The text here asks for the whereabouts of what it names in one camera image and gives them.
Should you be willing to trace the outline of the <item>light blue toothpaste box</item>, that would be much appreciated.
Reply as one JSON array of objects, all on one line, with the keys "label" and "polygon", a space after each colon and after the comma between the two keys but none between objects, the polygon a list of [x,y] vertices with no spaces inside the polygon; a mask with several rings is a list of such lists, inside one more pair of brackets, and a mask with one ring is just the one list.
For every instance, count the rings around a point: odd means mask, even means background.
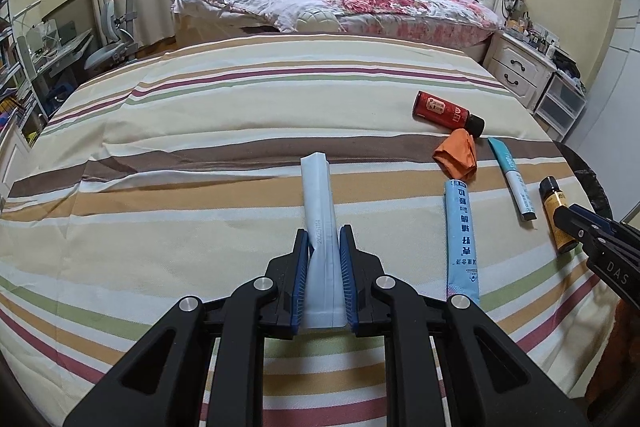
[{"label": "light blue toothpaste box", "polygon": [[460,180],[445,183],[447,237],[447,296],[462,294],[480,303],[474,227],[468,186]]}]

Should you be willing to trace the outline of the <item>grey white sachet pack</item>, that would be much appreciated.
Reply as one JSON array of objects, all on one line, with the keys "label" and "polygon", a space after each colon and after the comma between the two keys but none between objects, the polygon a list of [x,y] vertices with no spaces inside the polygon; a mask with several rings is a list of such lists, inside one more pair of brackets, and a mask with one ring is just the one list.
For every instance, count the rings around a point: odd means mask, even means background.
[{"label": "grey white sachet pack", "polygon": [[300,160],[309,258],[304,300],[305,329],[342,329],[347,324],[330,164],[312,153]]}]

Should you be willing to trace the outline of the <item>black lined trash bin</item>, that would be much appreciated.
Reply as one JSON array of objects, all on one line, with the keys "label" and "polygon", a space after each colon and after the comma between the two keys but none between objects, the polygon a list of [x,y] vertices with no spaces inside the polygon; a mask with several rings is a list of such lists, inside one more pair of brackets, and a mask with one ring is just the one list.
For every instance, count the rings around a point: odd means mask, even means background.
[{"label": "black lined trash bin", "polygon": [[593,211],[600,217],[613,219],[613,211],[608,196],[600,183],[598,176],[591,167],[570,147],[560,142],[554,142],[574,176],[587,194]]}]

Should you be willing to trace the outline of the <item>white wardrobe sliding door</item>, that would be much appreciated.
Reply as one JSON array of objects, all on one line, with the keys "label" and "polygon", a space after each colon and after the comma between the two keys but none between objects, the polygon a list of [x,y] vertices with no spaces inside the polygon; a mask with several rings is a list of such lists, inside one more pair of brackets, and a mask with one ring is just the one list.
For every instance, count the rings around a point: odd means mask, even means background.
[{"label": "white wardrobe sliding door", "polygon": [[620,0],[585,112],[565,143],[596,173],[615,219],[639,204],[639,0]]}]

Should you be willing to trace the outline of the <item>white plastic drawer unit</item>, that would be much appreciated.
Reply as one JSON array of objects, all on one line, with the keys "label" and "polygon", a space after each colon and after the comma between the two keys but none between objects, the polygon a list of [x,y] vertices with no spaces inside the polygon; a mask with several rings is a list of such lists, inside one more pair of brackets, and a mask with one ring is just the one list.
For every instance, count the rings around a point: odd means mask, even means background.
[{"label": "white plastic drawer unit", "polygon": [[547,126],[553,141],[563,142],[584,111],[587,99],[582,83],[564,72],[554,72],[537,102],[534,116]]}]

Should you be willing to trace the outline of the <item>orange torn plastic piece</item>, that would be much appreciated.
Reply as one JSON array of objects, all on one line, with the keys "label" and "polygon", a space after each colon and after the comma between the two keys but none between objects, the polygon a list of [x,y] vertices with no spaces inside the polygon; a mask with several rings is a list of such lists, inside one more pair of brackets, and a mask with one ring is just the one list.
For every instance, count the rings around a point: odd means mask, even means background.
[{"label": "orange torn plastic piece", "polygon": [[468,182],[475,176],[477,156],[472,135],[456,129],[436,147],[433,159],[449,179]]}]

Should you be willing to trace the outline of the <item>white two-drawer nightstand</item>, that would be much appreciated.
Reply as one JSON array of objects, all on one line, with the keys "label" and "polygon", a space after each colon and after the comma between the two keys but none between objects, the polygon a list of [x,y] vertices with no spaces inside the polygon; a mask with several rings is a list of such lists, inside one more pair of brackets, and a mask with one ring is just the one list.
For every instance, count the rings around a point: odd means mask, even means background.
[{"label": "white two-drawer nightstand", "polygon": [[528,44],[497,31],[486,52],[484,69],[490,72],[515,98],[534,113],[548,87],[555,65]]}]

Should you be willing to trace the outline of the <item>striped table cloth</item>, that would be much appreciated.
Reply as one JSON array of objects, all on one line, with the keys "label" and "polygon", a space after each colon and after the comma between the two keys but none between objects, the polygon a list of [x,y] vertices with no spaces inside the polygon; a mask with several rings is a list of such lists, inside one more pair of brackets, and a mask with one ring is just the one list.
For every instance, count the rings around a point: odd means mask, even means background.
[{"label": "striped table cloth", "polygon": [[[538,218],[521,222],[486,139],[469,184],[480,306],[563,391],[603,349],[617,297],[558,256],[538,193],[589,200],[519,101],[472,58],[393,39],[267,36],[192,46],[79,87],[1,213],[1,354],[52,426],[179,298],[226,297],[305,226],[300,158],[326,154],[338,226],[419,293],[446,293],[446,129],[419,91],[486,122]],[[383,340],[266,342],[265,426],[384,426]]]}]

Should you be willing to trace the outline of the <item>red black cylindrical bottle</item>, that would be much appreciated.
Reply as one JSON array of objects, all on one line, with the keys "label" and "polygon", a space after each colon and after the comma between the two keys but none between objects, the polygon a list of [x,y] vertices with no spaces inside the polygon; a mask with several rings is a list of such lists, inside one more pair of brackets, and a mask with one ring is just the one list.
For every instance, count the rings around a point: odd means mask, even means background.
[{"label": "red black cylindrical bottle", "polygon": [[474,139],[478,139],[485,129],[484,119],[472,114],[469,109],[424,91],[416,95],[412,116],[449,130],[464,129]]}]

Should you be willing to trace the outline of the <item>white bookshelf with books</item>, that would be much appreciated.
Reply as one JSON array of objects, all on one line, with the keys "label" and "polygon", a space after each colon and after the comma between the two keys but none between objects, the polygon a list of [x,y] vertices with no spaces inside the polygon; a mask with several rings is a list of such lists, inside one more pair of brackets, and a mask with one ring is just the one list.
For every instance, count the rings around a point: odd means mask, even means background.
[{"label": "white bookshelf with books", "polygon": [[26,39],[16,28],[10,0],[1,0],[1,112],[17,118],[17,128],[33,146],[48,116],[36,89]]}]

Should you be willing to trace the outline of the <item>floral pink quilt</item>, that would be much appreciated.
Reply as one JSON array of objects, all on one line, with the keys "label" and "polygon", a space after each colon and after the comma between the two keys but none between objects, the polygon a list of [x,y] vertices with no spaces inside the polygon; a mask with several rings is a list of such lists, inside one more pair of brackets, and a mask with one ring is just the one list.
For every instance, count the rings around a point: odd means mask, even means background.
[{"label": "floral pink quilt", "polygon": [[498,31],[500,16],[477,0],[170,0],[178,34],[202,41],[248,28],[280,34],[392,37],[463,50]]}]

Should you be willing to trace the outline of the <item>cluttered grey desk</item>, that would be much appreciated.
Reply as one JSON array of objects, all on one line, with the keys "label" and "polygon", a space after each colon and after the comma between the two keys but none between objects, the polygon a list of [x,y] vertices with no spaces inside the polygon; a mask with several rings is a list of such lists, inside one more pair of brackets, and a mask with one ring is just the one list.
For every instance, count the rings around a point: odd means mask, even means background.
[{"label": "cluttered grey desk", "polygon": [[43,42],[51,43],[51,51],[33,54],[25,36],[16,39],[18,57],[23,67],[27,86],[35,95],[37,106],[45,120],[54,113],[53,80],[72,68],[83,57],[93,42],[93,31],[87,29],[69,42],[61,44],[52,34],[46,35]]}]

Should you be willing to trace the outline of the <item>grey office chair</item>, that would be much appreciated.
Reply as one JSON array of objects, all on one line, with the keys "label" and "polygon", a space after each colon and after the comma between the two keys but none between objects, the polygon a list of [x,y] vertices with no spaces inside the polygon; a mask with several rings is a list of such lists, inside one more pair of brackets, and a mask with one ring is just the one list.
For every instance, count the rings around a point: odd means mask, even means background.
[{"label": "grey office chair", "polygon": [[134,60],[138,42],[134,38],[134,21],[138,18],[136,2],[125,0],[125,13],[115,14],[115,1],[108,0],[101,12],[101,30],[106,45],[93,52],[85,61],[84,69],[88,74],[106,72],[120,64]]}]

